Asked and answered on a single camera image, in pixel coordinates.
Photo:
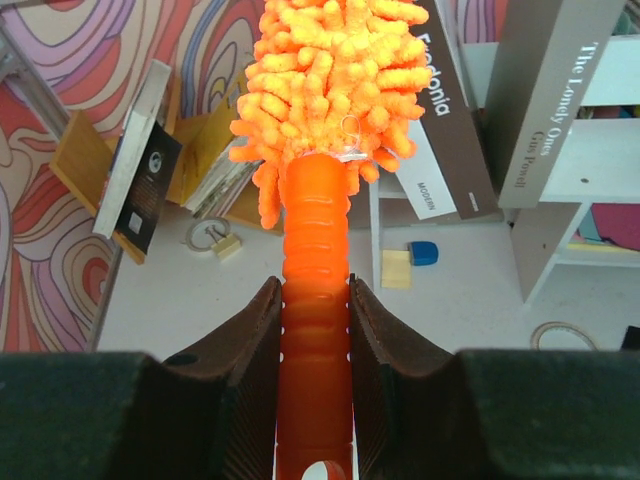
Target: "circular logo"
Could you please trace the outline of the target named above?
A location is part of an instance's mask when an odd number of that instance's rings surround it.
[[[149,170],[151,173],[158,173],[162,167],[162,155],[158,152],[153,152],[149,157]]]

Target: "blue eraser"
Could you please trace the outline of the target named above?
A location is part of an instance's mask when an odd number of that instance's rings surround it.
[[[433,265],[438,261],[438,246],[433,242],[411,242],[409,252],[412,265]]]

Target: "orange microfiber bristle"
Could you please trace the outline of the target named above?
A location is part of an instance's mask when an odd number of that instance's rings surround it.
[[[397,169],[388,151],[413,155],[402,126],[422,115],[415,94],[427,87],[431,71],[425,45],[409,26],[427,18],[422,7],[398,0],[266,1],[257,63],[247,68],[250,93],[238,102],[243,123],[232,127],[253,142],[231,155],[255,161],[262,152],[260,168],[277,167],[260,184],[265,228],[279,217],[280,203],[271,196],[295,158],[342,154],[356,144],[354,136],[371,166]],[[357,119],[354,131],[345,131],[345,117]],[[366,166],[357,171],[369,182],[377,178]]]

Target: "gray book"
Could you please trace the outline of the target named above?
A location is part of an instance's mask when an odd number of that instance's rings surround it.
[[[532,208],[625,0],[510,0],[484,140],[501,208]]]

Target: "orange handle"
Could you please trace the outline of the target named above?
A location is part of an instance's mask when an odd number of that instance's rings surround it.
[[[284,334],[276,478],[299,480],[325,461],[331,479],[352,478],[347,174],[313,154],[287,168],[284,190]]]

